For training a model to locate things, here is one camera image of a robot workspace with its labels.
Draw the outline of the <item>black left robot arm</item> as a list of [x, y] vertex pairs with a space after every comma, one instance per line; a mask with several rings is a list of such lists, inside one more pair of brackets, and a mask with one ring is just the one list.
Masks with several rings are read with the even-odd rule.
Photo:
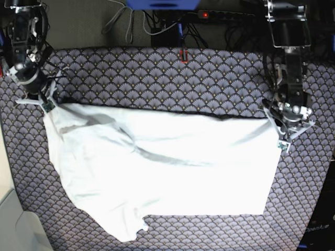
[[311, 96], [304, 91], [307, 66], [302, 49], [311, 45], [305, 1], [265, 1], [273, 47], [284, 52], [284, 64], [276, 64], [277, 79], [271, 100], [263, 110], [278, 134], [277, 147], [288, 152], [292, 142], [316, 123], [311, 120]]

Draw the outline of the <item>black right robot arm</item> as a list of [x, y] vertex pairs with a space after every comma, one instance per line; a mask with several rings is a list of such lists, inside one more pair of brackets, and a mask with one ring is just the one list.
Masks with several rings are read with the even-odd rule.
[[4, 7], [13, 11], [13, 19], [1, 30], [1, 75], [25, 90], [25, 97], [17, 104], [39, 106], [49, 113], [57, 106], [55, 80], [64, 77], [64, 72], [47, 76], [42, 70], [53, 52], [46, 41], [46, 10], [41, 1], [5, 1]]

